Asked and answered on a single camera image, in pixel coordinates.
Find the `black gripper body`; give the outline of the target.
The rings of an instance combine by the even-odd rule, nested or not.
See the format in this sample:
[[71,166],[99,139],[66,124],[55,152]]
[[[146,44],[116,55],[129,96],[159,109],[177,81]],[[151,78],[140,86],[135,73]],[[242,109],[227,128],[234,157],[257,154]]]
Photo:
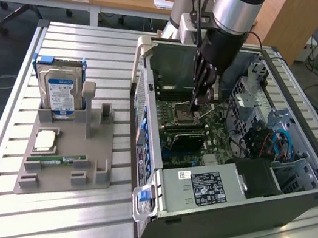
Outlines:
[[221,29],[208,29],[199,48],[197,64],[212,65],[223,75],[246,41],[247,33],[232,35]]

